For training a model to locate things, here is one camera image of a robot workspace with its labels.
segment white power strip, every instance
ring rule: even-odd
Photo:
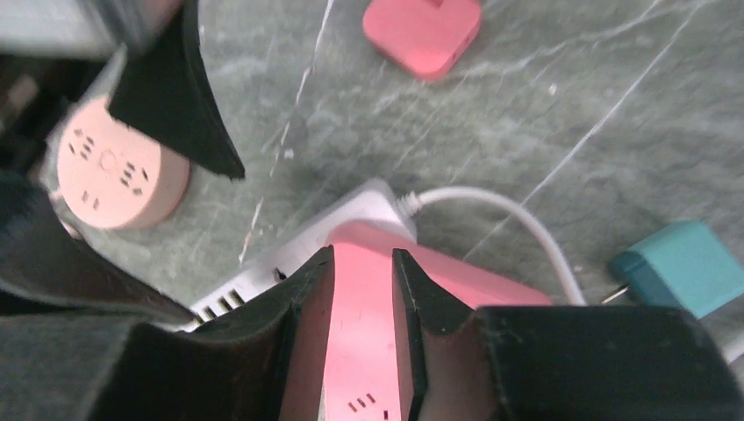
[[[397,197],[383,180],[373,179],[342,197],[332,207],[302,225],[281,246],[268,250],[249,261],[242,272],[202,298],[191,310],[198,319],[182,327],[191,332],[199,325],[217,318],[292,275],[320,247],[328,234],[339,225],[353,220],[367,221],[378,228],[416,241],[416,225],[404,218],[396,206]]]

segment marble table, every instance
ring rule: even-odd
[[[168,222],[84,229],[89,242],[191,303],[238,272],[259,203],[245,259],[380,176],[400,193],[466,184],[524,203],[594,303],[616,288],[614,254],[680,218],[703,219],[744,260],[740,0],[484,0],[478,38],[436,83],[376,53],[367,4],[203,0],[204,61],[247,178],[197,169]],[[417,222],[421,244],[563,301],[512,218],[445,203]],[[743,304],[705,319],[718,340],[744,329]],[[734,367],[744,378],[744,360]]]

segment red object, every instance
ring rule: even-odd
[[[408,250],[433,281],[471,308],[551,304],[539,291],[363,222],[339,225],[328,243],[333,244],[336,283],[323,380],[325,421],[401,421],[394,248]]]
[[[419,79],[435,81],[476,38],[481,5],[474,0],[372,0],[362,25],[383,54]]]

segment metal pin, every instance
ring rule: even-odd
[[[630,290],[630,285],[623,285],[622,287],[615,289],[609,296],[602,300],[602,304],[607,304],[615,301],[619,297],[623,296]]]

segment pink rectangular object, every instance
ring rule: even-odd
[[[328,237],[336,261],[324,388],[327,421],[399,421],[392,251],[408,250],[441,287],[471,308],[550,305],[541,292],[362,222]]]

